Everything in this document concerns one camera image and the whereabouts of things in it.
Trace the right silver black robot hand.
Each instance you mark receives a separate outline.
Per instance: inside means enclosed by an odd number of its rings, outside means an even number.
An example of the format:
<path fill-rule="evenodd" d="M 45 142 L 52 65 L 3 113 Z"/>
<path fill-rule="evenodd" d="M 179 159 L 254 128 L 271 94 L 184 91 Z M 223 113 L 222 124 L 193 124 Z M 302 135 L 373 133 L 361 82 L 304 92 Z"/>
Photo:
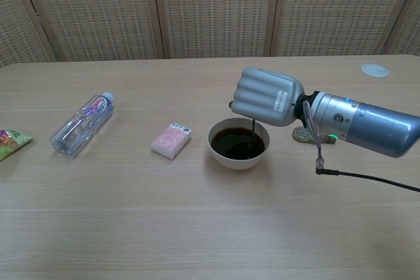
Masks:
<path fill-rule="evenodd" d="M 285 127 L 296 120 L 295 107 L 305 93 L 294 77 L 246 67 L 238 81 L 232 112 L 276 127 Z"/>

